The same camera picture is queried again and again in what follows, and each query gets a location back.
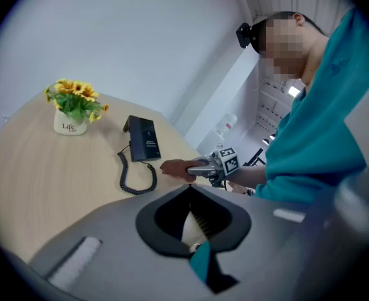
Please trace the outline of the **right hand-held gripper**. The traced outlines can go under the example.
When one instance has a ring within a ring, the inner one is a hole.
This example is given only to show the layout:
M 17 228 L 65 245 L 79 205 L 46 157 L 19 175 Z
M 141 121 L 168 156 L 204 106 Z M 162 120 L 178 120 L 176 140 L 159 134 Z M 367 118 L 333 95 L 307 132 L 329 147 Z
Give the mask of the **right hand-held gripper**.
M 240 168 L 237 153 L 232 147 L 216 150 L 208 157 L 197 157 L 194 161 L 205 166 L 187 168 L 186 172 L 192 176 L 205 176 L 213 187 L 223 187 L 222 182 Z

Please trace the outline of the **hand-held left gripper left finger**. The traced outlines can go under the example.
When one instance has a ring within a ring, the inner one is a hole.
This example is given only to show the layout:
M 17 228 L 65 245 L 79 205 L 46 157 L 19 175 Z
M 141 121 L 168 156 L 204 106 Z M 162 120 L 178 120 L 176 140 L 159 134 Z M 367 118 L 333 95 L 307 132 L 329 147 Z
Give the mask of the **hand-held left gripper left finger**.
M 170 231 L 190 196 L 179 186 L 103 205 L 48 241 L 30 261 L 60 300 L 206 300 L 211 290 L 190 267 L 190 249 Z

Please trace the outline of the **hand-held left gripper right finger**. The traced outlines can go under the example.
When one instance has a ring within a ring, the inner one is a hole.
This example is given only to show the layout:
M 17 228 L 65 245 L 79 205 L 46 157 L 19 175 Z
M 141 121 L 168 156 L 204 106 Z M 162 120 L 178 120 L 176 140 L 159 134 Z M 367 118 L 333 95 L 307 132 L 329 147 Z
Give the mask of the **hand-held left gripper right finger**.
M 278 226 L 249 238 L 257 250 L 220 255 L 238 283 L 210 300 L 369 300 L 369 169 L 324 190 L 284 235 Z

